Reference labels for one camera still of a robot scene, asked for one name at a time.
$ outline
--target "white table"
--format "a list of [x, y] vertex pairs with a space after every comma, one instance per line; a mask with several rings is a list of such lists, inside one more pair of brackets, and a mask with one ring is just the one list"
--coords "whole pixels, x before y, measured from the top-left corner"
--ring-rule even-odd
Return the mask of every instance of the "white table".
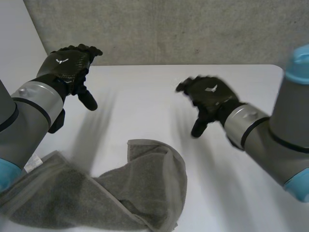
[[[186, 163], [187, 197], [176, 232], [309, 231], [309, 206], [290, 197], [249, 156], [234, 149], [219, 123], [211, 124], [200, 139], [190, 138], [197, 110], [174, 89], [198, 74], [218, 75], [241, 100], [270, 114], [282, 70], [273, 65], [92, 67], [86, 85], [98, 110], [89, 112], [77, 97], [68, 97], [64, 127], [48, 134], [36, 153], [43, 157], [59, 150], [98, 176], [126, 164], [129, 139], [159, 140], [178, 150]], [[3, 231], [48, 230], [7, 221]]]

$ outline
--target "glove finger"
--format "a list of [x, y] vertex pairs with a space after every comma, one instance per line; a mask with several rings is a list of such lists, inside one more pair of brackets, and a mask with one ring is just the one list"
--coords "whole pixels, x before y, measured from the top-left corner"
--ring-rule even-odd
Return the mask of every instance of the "glove finger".
[[208, 121], [198, 118], [191, 130], [192, 137], [199, 138], [207, 128], [208, 123]]
[[77, 46], [79, 49], [81, 49], [81, 50], [83, 50], [83, 51], [85, 51], [85, 50], [87, 50], [89, 47], [87, 46], [87, 45], [85, 45], [85, 44], [79, 44], [78, 46]]
[[91, 46], [90, 48], [88, 48], [88, 51], [93, 54], [95, 57], [97, 56], [102, 56], [103, 52], [100, 49], [97, 49], [94, 46]]
[[192, 81], [193, 81], [192, 77], [188, 77], [183, 82], [180, 82], [176, 87], [176, 92], [181, 91], [185, 92], [186, 88], [191, 85]]
[[78, 99], [84, 104], [84, 106], [91, 111], [98, 108], [98, 104], [92, 94], [87, 90], [86, 93], [79, 93]]
[[210, 115], [206, 108], [198, 102], [194, 102], [194, 104], [198, 107], [198, 119], [191, 130], [191, 135], [192, 137], [199, 138], [207, 128], [207, 125], [215, 120], [214, 115]]

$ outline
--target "gray concrete wall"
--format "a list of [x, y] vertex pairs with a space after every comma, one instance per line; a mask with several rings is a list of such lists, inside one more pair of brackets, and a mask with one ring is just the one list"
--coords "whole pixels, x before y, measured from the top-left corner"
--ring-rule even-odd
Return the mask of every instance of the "gray concrete wall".
[[309, 0], [24, 0], [46, 52], [96, 65], [276, 64], [309, 43]]

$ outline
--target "robotic hand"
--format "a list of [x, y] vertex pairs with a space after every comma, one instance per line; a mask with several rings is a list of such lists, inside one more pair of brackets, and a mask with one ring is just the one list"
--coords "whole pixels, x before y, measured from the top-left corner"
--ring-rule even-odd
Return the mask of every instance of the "robotic hand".
[[[96, 56], [103, 53], [95, 47], [84, 44], [78, 47], [69, 46], [52, 52], [41, 66], [37, 78], [33, 81], [46, 83], [58, 91], [63, 102], [65, 97], [72, 94], [78, 95], [78, 99], [84, 106], [93, 111], [98, 105], [84, 82], [89, 73], [90, 64]], [[64, 123], [65, 111], [61, 113], [49, 129], [49, 133], [55, 133]]]
[[193, 105], [199, 110], [198, 119], [191, 131], [191, 135], [195, 138], [200, 137], [211, 122], [220, 121], [224, 126], [230, 113], [244, 105], [239, 102], [231, 88], [217, 77], [198, 76], [195, 79], [189, 77], [177, 86], [176, 92], [183, 92], [189, 96]]
[[284, 190], [309, 202], [309, 45], [294, 51], [271, 117], [236, 94], [219, 78], [188, 78], [176, 91], [198, 107], [191, 135], [220, 121], [233, 146], [246, 151]]
[[101, 55], [100, 50], [83, 44], [52, 52], [37, 78], [12, 96], [0, 81], [0, 192], [20, 175], [46, 133], [63, 126], [68, 95], [78, 95], [87, 109], [96, 110], [84, 82], [93, 59]]

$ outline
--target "gray towel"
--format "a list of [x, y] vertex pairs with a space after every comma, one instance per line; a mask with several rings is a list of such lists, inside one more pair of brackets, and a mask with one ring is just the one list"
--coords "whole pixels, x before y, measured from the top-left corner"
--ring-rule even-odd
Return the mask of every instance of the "gray towel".
[[161, 142], [130, 140], [127, 160], [91, 178], [56, 153], [0, 195], [0, 212], [40, 228], [172, 231], [187, 188], [180, 154]]

